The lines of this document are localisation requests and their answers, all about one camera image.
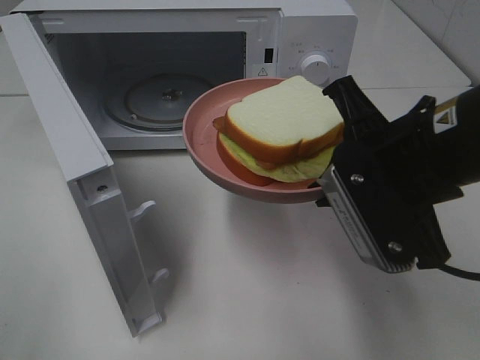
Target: microwave control knob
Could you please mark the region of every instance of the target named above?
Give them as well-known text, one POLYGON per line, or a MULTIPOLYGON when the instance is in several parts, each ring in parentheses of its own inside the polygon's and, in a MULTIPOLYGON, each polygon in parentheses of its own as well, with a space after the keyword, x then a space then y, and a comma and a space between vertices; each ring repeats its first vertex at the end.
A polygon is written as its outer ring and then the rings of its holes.
POLYGON ((321 52, 311 52, 301 60, 301 75, 316 85, 322 85, 330 77, 330 66, 327 55, 321 52))

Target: sandwich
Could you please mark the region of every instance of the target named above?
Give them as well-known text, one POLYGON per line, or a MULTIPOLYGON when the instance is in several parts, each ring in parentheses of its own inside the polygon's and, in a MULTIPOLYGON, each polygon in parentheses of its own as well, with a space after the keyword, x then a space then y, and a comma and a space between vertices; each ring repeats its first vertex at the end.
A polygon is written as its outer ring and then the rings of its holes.
POLYGON ((214 127, 229 170, 265 186, 321 176, 343 139, 344 123, 321 88, 294 76, 234 103, 214 127))

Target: pink plate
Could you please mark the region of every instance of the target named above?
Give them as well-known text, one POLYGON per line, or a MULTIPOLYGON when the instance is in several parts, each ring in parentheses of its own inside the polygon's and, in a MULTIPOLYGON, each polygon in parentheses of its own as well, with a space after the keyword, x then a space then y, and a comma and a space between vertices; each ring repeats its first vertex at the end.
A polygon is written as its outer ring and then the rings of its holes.
POLYGON ((266 186, 248 184, 233 175, 217 152, 217 130, 213 120, 224 116, 230 105, 283 79, 241 79, 217 86, 190 105, 183 122, 183 137, 193 162, 210 180, 244 197, 267 203, 306 203, 323 197, 321 187, 308 189, 311 181, 287 184, 275 181, 266 186))

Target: glass turntable plate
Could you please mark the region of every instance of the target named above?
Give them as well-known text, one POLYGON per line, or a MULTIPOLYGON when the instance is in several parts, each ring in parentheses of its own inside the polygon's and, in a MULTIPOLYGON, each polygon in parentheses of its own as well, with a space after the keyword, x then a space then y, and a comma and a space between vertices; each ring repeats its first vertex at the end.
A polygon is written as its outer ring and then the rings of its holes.
POLYGON ((188 107, 212 87, 199 76, 162 73, 112 86, 104 106, 112 119, 129 128, 180 130, 188 107))

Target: microwave door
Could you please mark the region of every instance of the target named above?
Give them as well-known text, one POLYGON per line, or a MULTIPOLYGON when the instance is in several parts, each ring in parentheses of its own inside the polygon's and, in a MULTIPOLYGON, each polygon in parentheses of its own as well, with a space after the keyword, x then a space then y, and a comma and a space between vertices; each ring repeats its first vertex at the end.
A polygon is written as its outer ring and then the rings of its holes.
POLYGON ((4 16, 0 25, 130 332, 137 336, 162 321, 163 305, 152 293, 167 270, 146 276, 134 234, 134 223, 155 203, 127 210, 112 159, 48 53, 51 35, 35 16, 4 16))

